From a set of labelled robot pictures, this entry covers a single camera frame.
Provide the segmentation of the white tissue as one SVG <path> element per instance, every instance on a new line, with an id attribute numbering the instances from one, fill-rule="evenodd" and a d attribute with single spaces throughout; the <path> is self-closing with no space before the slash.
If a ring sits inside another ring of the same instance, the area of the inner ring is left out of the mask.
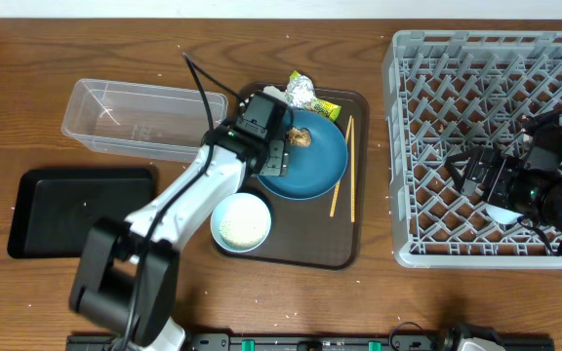
<path id="1" fill-rule="evenodd" d="M 286 97 L 286 93 L 280 91 L 278 88 L 274 87 L 274 86 L 265 86 L 262 91 L 267 94 L 270 95 L 274 98 L 277 98 L 279 100 L 282 100 L 284 102 L 287 101 L 287 97 Z"/>

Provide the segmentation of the light blue cup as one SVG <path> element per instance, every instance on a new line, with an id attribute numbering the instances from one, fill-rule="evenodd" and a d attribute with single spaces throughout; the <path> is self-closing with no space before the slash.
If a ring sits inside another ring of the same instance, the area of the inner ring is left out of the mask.
<path id="1" fill-rule="evenodd" d="M 514 224 L 517 222 L 517 219 L 521 216 L 520 213 L 516 213 L 493 205 L 487 205 L 486 212 L 487 215 L 493 221 L 502 225 Z"/>

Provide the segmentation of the brown food scrap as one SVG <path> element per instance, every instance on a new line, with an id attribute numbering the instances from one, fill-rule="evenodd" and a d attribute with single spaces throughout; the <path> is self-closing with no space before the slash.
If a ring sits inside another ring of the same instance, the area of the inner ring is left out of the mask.
<path id="1" fill-rule="evenodd" d="M 312 143 L 312 137 L 309 129 L 292 127 L 287 136 L 288 141 L 295 147 L 307 148 Z"/>

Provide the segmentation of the aluminium foil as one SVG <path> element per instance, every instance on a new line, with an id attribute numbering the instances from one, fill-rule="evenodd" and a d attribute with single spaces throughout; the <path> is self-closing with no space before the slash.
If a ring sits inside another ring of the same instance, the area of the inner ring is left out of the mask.
<path id="1" fill-rule="evenodd" d="M 285 95 L 287 103 L 293 108 L 307 108 L 316 99 L 313 83 L 305 76 L 291 78 Z"/>

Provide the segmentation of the green snack wrapper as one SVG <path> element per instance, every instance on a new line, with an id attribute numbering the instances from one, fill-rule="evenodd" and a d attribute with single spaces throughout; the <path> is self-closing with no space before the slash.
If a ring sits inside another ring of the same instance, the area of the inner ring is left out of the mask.
<path id="1" fill-rule="evenodd" d="M 294 78 L 296 76 L 304 76 L 304 75 L 300 74 L 297 71 L 294 71 L 290 75 L 289 81 L 291 78 Z M 304 110 L 318 113 L 330 119 L 331 121 L 336 121 L 341 112 L 341 107 L 339 105 L 326 101 L 322 98 L 319 98 L 318 96 L 316 96 L 316 99 L 307 108 L 299 108 L 299 109 L 304 109 Z"/>

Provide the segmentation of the blue plate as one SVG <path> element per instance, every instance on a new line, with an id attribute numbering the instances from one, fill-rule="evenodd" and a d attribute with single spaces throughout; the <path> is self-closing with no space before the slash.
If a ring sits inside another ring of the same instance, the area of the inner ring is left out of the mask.
<path id="1" fill-rule="evenodd" d="M 340 128 L 314 112 L 294 112 L 294 126 L 309 129 L 312 143 L 307 148 L 291 146 L 285 176 L 258 176 L 270 192 L 290 200 L 317 198 L 335 187 L 345 173 L 348 151 Z"/>

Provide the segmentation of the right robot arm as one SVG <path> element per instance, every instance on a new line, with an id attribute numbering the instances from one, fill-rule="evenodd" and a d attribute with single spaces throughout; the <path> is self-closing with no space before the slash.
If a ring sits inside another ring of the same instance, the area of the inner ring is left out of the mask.
<path id="1" fill-rule="evenodd" d="M 562 126 L 535 126 L 522 159 L 474 147 L 449 156 L 445 166 L 458 192 L 470 196 L 481 188 L 483 202 L 518 214 L 520 225 L 529 221 L 526 228 L 548 248 L 541 228 L 551 226 L 562 234 Z M 562 242 L 552 253 L 562 257 Z"/>

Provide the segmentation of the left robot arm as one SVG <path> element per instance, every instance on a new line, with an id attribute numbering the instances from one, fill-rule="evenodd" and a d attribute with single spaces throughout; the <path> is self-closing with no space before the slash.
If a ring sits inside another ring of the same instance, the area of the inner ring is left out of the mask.
<path id="1" fill-rule="evenodd" d="M 213 209 L 268 161 L 281 163 L 291 107 L 262 91 L 241 116 L 208 130 L 190 166 L 123 221 L 90 229 L 70 309 L 115 333 L 111 350 L 178 350 L 185 332 L 172 318 L 181 251 Z"/>

